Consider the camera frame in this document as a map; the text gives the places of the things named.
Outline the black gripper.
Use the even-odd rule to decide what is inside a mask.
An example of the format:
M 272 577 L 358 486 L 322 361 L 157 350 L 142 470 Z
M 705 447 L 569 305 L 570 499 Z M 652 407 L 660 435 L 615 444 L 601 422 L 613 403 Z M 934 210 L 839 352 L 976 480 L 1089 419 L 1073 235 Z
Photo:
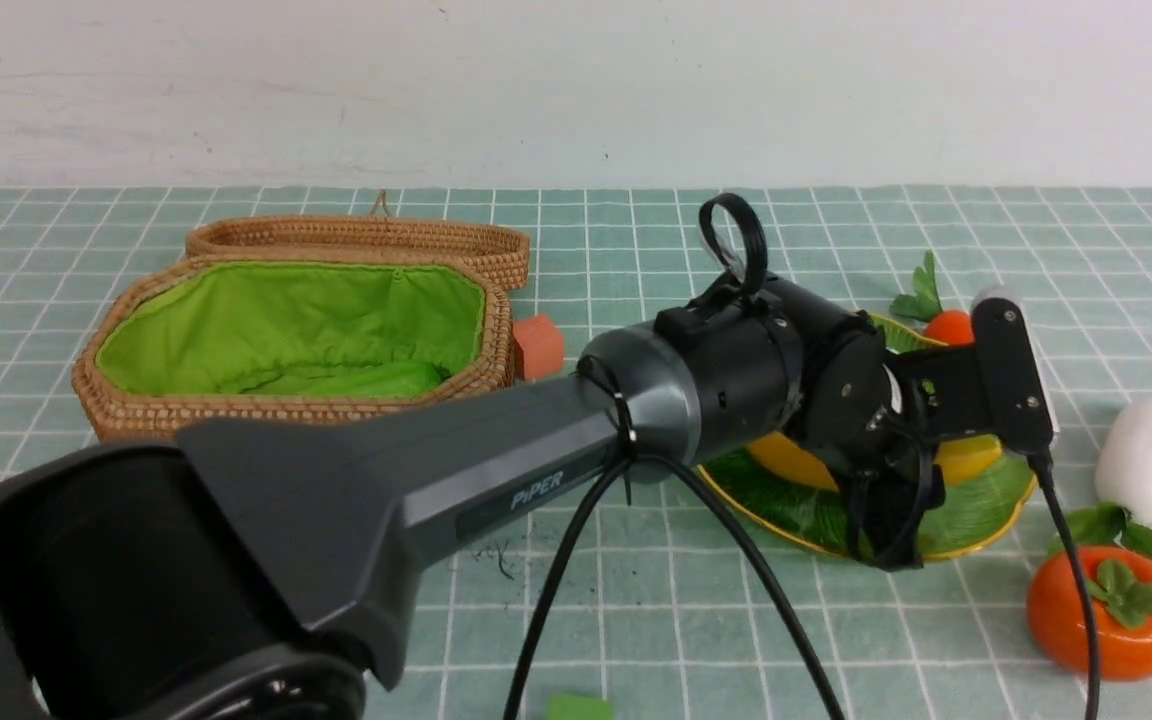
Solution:
M 975 379 L 970 346 L 896 354 L 882 331 L 827 331 L 809 343 L 801 447 L 836 484 L 851 559 L 920 568 L 925 515 L 995 464 Z

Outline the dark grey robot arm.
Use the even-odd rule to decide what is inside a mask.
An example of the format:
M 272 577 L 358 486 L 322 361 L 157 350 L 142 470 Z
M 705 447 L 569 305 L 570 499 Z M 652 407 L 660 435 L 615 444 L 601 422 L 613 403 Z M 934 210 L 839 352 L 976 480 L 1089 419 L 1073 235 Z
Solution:
M 406 665 L 420 575 L 590 480 L 513 679 L 596 501 L 677 475 L 717 514 L 812 670 L 780 583 L 695 467 L 770 433 L 826 462 L 873 564 L 914 568 L 945 500 L 934 447 L 1005 433 L 975 342 L 888 350 L 867 316 L 722 275 L 654 323 L 594 338 L 576 373 L 353 424 L 202 420 L 169 444 L 74 452 L 0 483 L 0 719 L 361 719 Z

